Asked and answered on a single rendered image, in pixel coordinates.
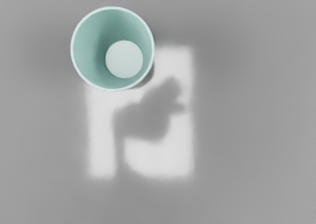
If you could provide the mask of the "pale teal cup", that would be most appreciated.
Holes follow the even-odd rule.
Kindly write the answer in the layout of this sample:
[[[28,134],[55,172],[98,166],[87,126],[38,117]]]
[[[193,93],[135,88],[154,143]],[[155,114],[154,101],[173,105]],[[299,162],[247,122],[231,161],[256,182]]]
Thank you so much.
[[[130,41],[142,52],[140,71],[127,79],[113,75],[106,65],[108,49],[116,42]],[[149,74],[155,56],[155,41],[147,23],[135,12],[107,6],[88,13],[76,26],[70,44],[71,60],[79,76],[105,91],[127,90]]]

